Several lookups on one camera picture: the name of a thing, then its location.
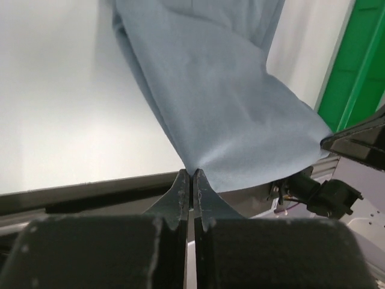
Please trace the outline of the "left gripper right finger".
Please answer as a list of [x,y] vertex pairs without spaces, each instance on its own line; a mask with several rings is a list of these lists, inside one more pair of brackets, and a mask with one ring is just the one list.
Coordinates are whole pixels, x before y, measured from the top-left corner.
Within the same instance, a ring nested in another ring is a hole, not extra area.
[[330,219],[248,219],[192,181],[198,288],[376,288],[355,236]]

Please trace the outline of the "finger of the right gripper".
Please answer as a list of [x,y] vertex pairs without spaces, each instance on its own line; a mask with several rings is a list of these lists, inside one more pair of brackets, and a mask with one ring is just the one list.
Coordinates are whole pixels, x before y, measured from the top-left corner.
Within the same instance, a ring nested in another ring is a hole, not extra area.
[[364,121],[322,140],[321,148],[384,171],[384,107]]

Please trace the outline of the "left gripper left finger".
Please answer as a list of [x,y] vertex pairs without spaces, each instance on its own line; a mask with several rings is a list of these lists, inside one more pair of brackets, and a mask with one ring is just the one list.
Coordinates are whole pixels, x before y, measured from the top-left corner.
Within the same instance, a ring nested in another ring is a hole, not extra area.
[[140,215],[32,221],[1,270],[2,288],[183,288],[189,174]]

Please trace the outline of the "grey-blue t shirt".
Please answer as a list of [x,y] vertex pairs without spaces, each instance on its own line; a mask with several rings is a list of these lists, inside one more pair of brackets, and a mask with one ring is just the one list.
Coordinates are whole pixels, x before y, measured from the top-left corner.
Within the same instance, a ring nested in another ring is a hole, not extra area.
[[326,123],[266,69],[283,1],[116,1],[134,78],[187,172],[218,193],[326,156]]

